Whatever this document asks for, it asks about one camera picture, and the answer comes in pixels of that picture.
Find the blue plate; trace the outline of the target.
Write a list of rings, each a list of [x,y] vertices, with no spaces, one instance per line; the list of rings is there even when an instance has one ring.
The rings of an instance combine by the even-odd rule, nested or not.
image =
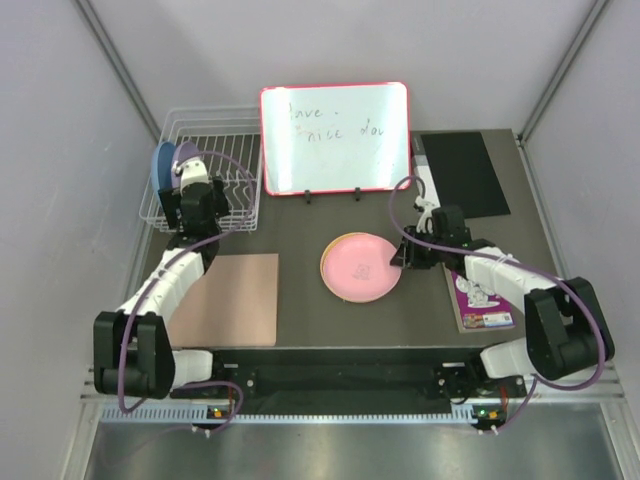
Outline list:
[[[151,158],[151,185],[154,193],[172,187],[172,161],[176,146],[170,141],[160,142]]]

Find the purple plate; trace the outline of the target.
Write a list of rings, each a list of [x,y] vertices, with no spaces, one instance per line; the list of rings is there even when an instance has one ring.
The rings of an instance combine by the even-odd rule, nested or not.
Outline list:
[[[191,141],[183,142],[176,147],[171,162],[171,184],[173,188],[180,186],[180,176],[177,173],[177,168],[185,161],[196,157],[199,152],[197,145]]]

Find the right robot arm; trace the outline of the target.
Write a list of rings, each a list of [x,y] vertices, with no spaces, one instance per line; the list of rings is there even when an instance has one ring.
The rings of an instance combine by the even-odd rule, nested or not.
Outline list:
[[[563,379],[592,368],[591,377],[572,390],[586,389],[601,377],[615,346],[592,284],[570,280],[524,264],[494,243],[473,238],[456,206],[425,211],[415,225],[400,227],[402,243],[393,264],[430,269],[439,264],[488,288],[525,320],[523,337],[484,348],[467,370],[469,388],[487,396],[504,378],[531,375],[565,391]]]

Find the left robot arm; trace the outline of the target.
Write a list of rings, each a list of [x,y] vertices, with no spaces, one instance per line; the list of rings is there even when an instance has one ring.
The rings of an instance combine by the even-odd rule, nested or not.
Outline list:
[[[168,323],[191,286],[207,272],[219,251],[218,219],[230,213],[221,179],[161,192],[176,229],[162,259],[141,288],[113,312],[101,312],[93,326],[93,372],[97,392],[163,399],[193,384],[205,396],[226,387],[225,370],[204,350],[176,350]]]

